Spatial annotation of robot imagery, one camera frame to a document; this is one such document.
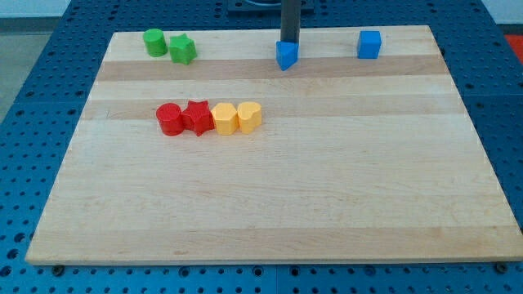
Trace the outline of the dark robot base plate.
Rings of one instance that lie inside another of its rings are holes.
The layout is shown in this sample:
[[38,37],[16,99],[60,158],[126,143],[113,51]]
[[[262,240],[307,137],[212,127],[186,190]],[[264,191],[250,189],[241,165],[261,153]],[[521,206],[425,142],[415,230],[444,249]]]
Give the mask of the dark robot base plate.
[[315,0],[227,0],[224,6],[228,16],[305,16],[315,13]]

